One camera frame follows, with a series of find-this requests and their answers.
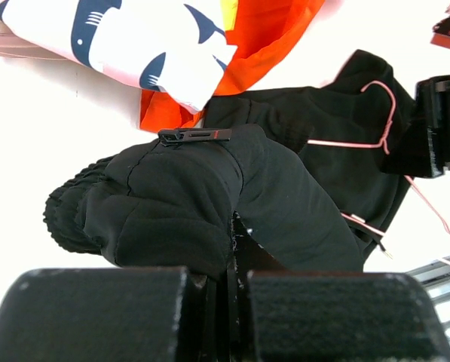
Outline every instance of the orange fabric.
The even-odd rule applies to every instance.
[[[215,95],[243,93],[286,57],[325,0],[240,0],[235,27],[226,32],[238,49]],[[191,115],[168,94],[143,90],[143,130],[194,127],[202,113]]]

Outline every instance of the fabric pile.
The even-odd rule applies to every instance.
[[[214,97],[204,127],[231,128],[229,143],[137,145],[85,168],[47,201],[45,222],[64,249],[119,266],[187,265],[217,278],[231,255],[233,212],[286,268],[361,271],[409,188],[379,170],[381,149],[308,145],[376,143],[395,96],[393,149],[414,102],[383,59],[357,51],[324,88]]]

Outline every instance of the shark print fabric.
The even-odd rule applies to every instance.
[[[0,0],[0,20],[121,83],[167,93],[191,114],[237,50],[225,37],[221,0]]]

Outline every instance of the white background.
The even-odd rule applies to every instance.
[[[448,0],[326,0],[293,52],[254,89],[322,86],[361,48],[383,57],[411,95],[415,83],[450,74],[450,51],[430,44]],[[23,272],[108,267],[61,250],[42,212],[47,195],[98,158],[153,134],[136,129],[139,90],[70,62],[0,59],[0,302]],[[450,175],[418,184],[450,224]],[[413,192],[367,271],[405,272],[450,255],[450,236]]]

